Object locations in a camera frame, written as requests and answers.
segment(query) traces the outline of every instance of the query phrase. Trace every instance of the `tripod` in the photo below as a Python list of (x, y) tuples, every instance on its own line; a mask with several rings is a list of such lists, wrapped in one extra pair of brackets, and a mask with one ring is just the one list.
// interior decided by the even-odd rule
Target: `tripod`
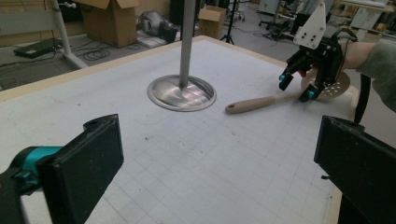
[(231, 18), (230, 18), (230, 24), (228, 25), (228, 33), (224, 37), (221, 38), (221, 40), (226, 39), (226, 42), (230, 44), (230, 42), (233, 43), (233, 39), (231, 38), (231, 30), (233, 29), (233, 15), (235, 14), (235, 9), (236, 5), (238, 4), (238, 0), (233, 0), (233, 10), (231, 11)]

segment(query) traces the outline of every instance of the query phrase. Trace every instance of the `person's arm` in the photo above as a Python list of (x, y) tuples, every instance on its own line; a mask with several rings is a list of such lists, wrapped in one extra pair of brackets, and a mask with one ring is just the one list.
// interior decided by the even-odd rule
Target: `person's arm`
[(345, 69), (357, 69), (369, 57), (370, 52), (375, 47), (375, 43), (365, 42), (349, 42), (340, 43), (343, 53), (345, 53), (345, 59), (341, 71)]
[[(357, 52), (346, 50), (360, 57)], [(367, 55), (356, 71), (371, 77), (373, 89), (381, 97), (382, 102), (391, 110), (396, 112), (396, 43), (380, 40)]]

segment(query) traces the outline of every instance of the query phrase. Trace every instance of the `silver pole base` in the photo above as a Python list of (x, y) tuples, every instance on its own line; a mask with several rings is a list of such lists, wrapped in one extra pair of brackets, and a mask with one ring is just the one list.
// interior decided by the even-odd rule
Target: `silver pole base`
[(184, 88), (179, 87), (178, 75), (159, 77), (148, 86), (148, 97), (155, 104), (175, 111), (197, 111), (216, 100), (213, 87), (198, 77), (189, 77)]

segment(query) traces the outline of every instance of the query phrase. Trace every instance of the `metal pole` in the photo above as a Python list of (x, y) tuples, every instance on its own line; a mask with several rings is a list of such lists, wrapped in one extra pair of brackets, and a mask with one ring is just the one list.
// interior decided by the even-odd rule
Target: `metal pole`
[(185, 88), (189, 82), (191, 43), (195, 20), (195, 1), (184, 1), (183, 34), (181, 41), (179, 87)]

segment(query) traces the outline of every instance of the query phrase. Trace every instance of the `wooden handle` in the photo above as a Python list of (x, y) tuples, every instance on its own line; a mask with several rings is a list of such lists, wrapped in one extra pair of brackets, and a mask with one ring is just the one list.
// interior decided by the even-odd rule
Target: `wooden handle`
[(278, 96), (267, 96), (246, 101), (236, 102), (225, 107), (225, 111), (229, 114), (239, 114), (251, 110), (273, 105), (277, 102), (295, 99), (300, 93), (287, 93)]

